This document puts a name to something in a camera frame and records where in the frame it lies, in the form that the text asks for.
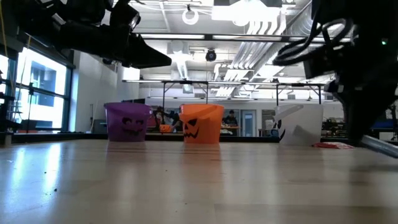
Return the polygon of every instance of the bucket handle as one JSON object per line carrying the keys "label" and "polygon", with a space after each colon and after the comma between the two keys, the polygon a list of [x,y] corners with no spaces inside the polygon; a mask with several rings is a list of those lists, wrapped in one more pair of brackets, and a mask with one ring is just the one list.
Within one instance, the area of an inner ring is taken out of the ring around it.
{"label": "bucket handle", "polygon": [[187,122],[188,121],[188,117],[201,117],[204,116],[212,111],[214,111],[215,109],[217,109],[217,106],[211,106],[207,109],[198,111],[198,112],[194,112],[194,113],[190,113],[190,114],[182,114],[180,113],[180,120],[182,120],[183,122]]}
{"label": "bucket handle", "polygon": [[279,120],[281,120],[281,119],[283,119],[283,118],[291,115],[292,113],[295,113],[295,112],[297,112],[297,111],[299,111],[299,110],[301,110],[303,108],[304,108],[304,105],[295,105],[292,108],[289,108],[289,109],[281,112],[280,114],[276,114],[274,116],[274,120],[275,121],[279,121]]}

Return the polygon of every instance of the red object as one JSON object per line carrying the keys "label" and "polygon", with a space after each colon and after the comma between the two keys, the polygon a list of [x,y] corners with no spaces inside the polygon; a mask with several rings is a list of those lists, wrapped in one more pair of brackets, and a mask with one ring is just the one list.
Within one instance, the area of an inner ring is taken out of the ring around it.
{"label": "red object", "polygon": [[327,149],[353,149],[353,146],[341,142],[318,142],[312,147],[322,147]]}

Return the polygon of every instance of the purple bucket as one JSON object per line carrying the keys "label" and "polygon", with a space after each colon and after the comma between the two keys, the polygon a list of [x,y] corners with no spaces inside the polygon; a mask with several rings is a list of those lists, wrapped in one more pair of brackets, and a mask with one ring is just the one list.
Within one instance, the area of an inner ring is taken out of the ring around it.
{"label": "purple bucket", "polygon": [[106,123],[110,141],[145,141],[149,106],[139,103],[106,103]]}

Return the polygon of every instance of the white bucket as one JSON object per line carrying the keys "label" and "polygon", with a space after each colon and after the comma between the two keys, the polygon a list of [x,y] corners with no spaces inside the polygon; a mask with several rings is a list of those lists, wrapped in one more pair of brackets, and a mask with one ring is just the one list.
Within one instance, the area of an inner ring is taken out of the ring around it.
{"label": "white bucket", "polygon": [[279,144],[311,146],[321,140],[322,105],[284,105],[275,108]]}

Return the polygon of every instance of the security camera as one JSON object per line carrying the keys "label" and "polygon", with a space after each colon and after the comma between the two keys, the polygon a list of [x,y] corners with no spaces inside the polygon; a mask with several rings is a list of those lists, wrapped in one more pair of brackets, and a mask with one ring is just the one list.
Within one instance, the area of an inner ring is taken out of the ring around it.
{"label": "security camera", "polygon": [[208,62],[214,62],[217,58],[217,54],[214,51],[214,49],[208,49],[207,54],[206,54],[206,61]]}

